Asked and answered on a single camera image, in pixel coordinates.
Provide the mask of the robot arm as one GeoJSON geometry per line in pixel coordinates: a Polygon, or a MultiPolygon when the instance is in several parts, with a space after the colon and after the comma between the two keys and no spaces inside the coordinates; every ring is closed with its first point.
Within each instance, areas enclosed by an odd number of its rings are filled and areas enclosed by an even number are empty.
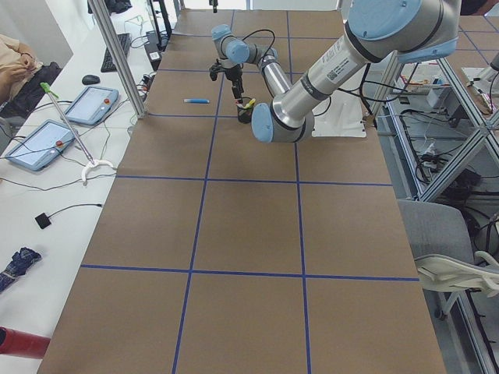
{"type": "Polygon", "coordinates": [[[251,128],[263,143],[297,143],[311,136],[313,109],[368,63],[396,52],[399,62],[451,55],[457,46],[460,1],[354,1],[344,34],[291,84],[273,50],[265,51],[214,27],[211,37],[224,68],[243,63],[260,70],[273,97],[255,106],[251,128]]]}
{"type": "Polygon", "coordinates": [[[209,0],[209,5],[212,7],[213,13],[218,12],[218,0],[209,0]]]}

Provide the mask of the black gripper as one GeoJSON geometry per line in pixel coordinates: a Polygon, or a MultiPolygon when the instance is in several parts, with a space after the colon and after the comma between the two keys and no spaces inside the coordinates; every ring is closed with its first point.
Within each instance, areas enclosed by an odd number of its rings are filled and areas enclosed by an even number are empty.
{"type": "Polygon", "coordinates": [[[225,70],[226,78],[232,82],[232,93],[237,102],[242,102],[242,67],[241,65],[232,66],[225,70]]]}

